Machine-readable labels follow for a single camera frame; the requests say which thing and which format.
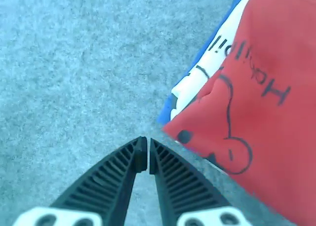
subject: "cloth bag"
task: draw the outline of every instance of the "cloth bag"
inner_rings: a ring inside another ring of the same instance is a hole
[[[219,54],[220,39],[205,53]],[[163,130],[290,221],[316,225],[316,0],[248,0],[226,53],[211,74],[212,59],[196,63],[204,85]]]

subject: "red bag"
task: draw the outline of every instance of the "red bag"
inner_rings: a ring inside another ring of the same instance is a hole
[[[316,225],[316,0],[250,0],[229,56],[164,131]]]

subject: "black marker writing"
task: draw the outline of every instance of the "black marker writing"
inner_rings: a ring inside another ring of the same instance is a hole
[[[252,70],[251,79],[255,78],[258,84],[264,84],[267,79],[267,74],[259,68],[255,68],[255,65],[252,63],[252,57],[250,57],[249,63]]]
[[[272,88],[274,82],[275,82],[275,79],[271,79],[271,81],[270,81],[269,84],[267,85],[266,89],[265,89],[265,90],[263,91],[263,93],[261,94],[261,97],[264,97],[264,96],[266,96],[269,92],[271,92],[271,93],[273,93],[273,94],[275,94],[275,95],[278,95],[278,96],[280,97],[280,100],[279,100],[279,102],[278,102],[278,105],[281,105],[281,104],[284,102],[286,96],[289,94],[289,92],[290,92],[290,90],[291,90],[291,87],[288,86],[285,91],[280,91],[280,90],[277,90],[277,89],[275,89],[275,88]]]
[[[228,56],[228,49],[230,49],[232,46],[231,45],[228,45],[226,48],[225,48],[225,56]]]
[[[246,44],[246,41],[243,41],[243,42],[241,43],[241,45],[240,45],[240,47],[239,47],[239,49],[238,49],[238,52],[237,52],[237,54],[236,54],[236,56],[235,56],[235,59],[236,59],[236,60],[238,60],[239,57],[241,56],[241,53],[242,53],[242,50],[243,50],[243,47],[245,46],[245,44]]]
[[[208,49],[208,51],[210,51],[210,50],[215,46],[215,44],[217,44],[218,40],[219,40],[221,37],[222,37],[221,35],[219,35],[219,36],[217,37],[217,39],[213,42],[213,44],[210,46],[210,48]]]
[[[225,45],[226,42],[227,42],[227,39],[224,39],[221,45],[219,45],[218,49],[221,49]]]

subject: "black drawing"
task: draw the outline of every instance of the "black drawing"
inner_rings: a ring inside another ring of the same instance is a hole
[[[226,109],[228,133],[227,133],[227,137],[225,137],[224,140],[235,140],[236,142],[239,142],[240,144],[242,144],[248,153],[248,160],[239,169],[229,170],[216,161],[216,154],[215,153],[211,153],[208,156],[208,158],[206,158],[206,159],[209,160],[212,164],[216,165],[218,168],[225,171],[226,173],[232,174],[232,175],[238,175],[238,174],[244,173],[250,167],[250,165],[252,163],[252,159],[253,159],[252,148],[250,147],[249,143],[246,140],[244,140],[241,137],[236,137],[232,134],[231,104],[232,104],[232,100],[233,100],[233,96],[234,96],[234,88],[233,88],[233,84],[232,84],[231,80],[228,77],[226,77],[225,75],[220,75],[218,78],[226,84],[226,86],[228,87],[228,91],[229,91],[229,101],[228,101],[228,105],[227,105],[227,109]],[[230,161],[233,161],[234,160],[234,150],[229,149],[228,154],[230,157]]]

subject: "carpet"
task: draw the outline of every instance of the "carpet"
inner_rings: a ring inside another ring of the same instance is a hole
[[[48,206],[140,135],[181,154],[254,225],[291,225],[156,124],[231,2],[0,0],[0,225]],[[148,173],[136,177],[125,225],[161,225]]]

